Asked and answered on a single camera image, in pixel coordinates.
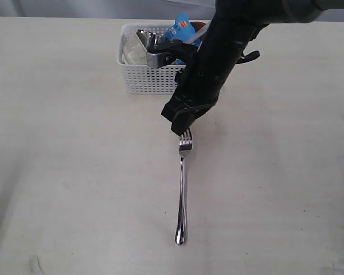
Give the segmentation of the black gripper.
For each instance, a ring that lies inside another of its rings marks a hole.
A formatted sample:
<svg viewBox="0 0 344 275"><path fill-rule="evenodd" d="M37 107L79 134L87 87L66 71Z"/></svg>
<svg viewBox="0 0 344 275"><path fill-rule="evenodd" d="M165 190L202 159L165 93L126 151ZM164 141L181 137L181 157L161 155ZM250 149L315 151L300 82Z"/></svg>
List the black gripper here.
<svg viewBox="0 0 344 275"><path fill-rule="evenodd" d="M162 109L161 115L171 123L171 130L181 136L218 101L220 73L212 68L186 66L175 76L177 88Z"/></svg>

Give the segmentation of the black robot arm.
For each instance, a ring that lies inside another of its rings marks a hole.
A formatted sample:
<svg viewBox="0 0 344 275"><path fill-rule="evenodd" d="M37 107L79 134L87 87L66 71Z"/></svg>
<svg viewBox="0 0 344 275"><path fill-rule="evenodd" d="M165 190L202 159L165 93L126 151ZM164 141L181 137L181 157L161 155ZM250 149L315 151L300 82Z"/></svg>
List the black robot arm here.
<svg viewBox="0 0 344 275"><path fill-rule="evenodd" d="M344 1L216 1L216 11L201 45L166 41L149 49L186 67L176 75L177 88L162 116L182 135L217 102L220 90L236 64L258 58L243 56L248 43L272 23L310 23L325 10L344 9Z"/></svg>

